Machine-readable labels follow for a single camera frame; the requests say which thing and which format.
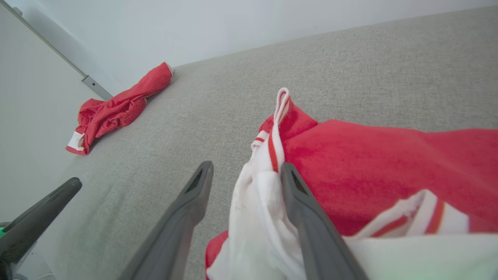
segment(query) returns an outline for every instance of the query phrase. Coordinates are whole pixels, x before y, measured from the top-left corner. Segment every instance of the white wall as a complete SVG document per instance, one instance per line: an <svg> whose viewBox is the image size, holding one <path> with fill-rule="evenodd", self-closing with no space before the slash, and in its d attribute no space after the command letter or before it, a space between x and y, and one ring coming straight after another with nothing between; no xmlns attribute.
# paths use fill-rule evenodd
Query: white wall
<svg viewBox="0 0 498 280"><path fill-rule="evenodd" d="M355 26L498 4L498 0L7 1L17 6L36 3L61 25L93 63L100 64L102 73L80 66L85 60L80 51L63 53L113 95L161 61L177 66ZM56 47L67 49L58 35L52 37Z"/></svg>
<svg viewBox="0 0 498 280"><path fill-rule="evenodd" d="M99 99L82 78L0 4L0 222L58 187L76 157L65 147L79 108Z"/></svg>

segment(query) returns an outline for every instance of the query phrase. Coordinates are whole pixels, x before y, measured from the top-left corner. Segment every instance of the red fabric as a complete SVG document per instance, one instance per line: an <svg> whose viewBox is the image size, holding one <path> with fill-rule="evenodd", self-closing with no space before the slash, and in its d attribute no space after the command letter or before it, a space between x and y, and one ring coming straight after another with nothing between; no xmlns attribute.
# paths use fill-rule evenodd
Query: red fabric
<svg viewBox="0 0 498 280"><path fill-rule="evenodd" d="M271 133L272 126L270 117L260 131ZM424 133L318 123L292 102L279 130L285 161L296 166L342 235L354 235L422 189L469 215L471 232L498 232L498 130ZM438 211L433 219L436 227ZM218 241L208 245L210 259Z"/></svg>
<svg viewBox="0 0 498 280"><path fill-rule="evenodd" d="M84 149L79 151L67 146L66 150L88 154L95 138L131 124L145 108L145 99L166 88L172 76L168 65L163 62L150 70L136 85L110 100L90 99L85 102L78 115L79 126L75 129L85 134Z"/></svg>

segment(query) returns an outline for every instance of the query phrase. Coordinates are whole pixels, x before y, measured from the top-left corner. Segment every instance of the folded fabric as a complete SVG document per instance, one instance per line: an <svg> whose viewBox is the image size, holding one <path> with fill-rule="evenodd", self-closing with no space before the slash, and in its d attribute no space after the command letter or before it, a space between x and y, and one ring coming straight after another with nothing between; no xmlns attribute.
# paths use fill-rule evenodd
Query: folded fabric
<svg viewBox="0 0 498 280"><path fill-rule="evenodd" d="M300 247L291 242L296 233L282 211L279 180L269 174L263 180L257 172L270 164L279 178L284 161L296 166L338 231L350 236L346 242L372 279L396 278L396 273L389 274L393 271L372 268L383 261L391 267L420 265L421 274L416 275L425 279L429 277L424 271L451 279L459 268L447 268L460 263L472 264L467 268L474 274L468 275L483 279L497 272L497 236L487 239L491 251L470 249L473 242L482 245L480 237L486 235L469 233L498 232L498 131L423 133L340 121L318 123L282 89L274 116L263 123L251 147L249 167L244 166L232 197L229 230L206 249L209 279L233 279L244 271L260 279L268 275L303 279L296 255ZM253 214L245 214L247 209ZM427 235L464 236L442 246L454 247L458 254L437 254L448 267L424 270L434 268L434 259L427 254L437 248ZM385 242L378 243L377 238ZM249 254L241 248L250 249ZM389 250L383 248L392 248L392 254L384 254ZM375 252L382 257L374 260ZM416 261L410 264L408 256ZM298 271L286 268L289 261ZM254 274L261 266L261 273Z"/></svg>
<svg viewBox="0 0 498 280"><path fill-rule="evenodd" d="M88 154L95 138L131 124L143 111L146 98L169 85L172 70L163 62L150 70L136 85L108 101L90 99L78 115L79 126L66 146L76 154Z"/></svg>

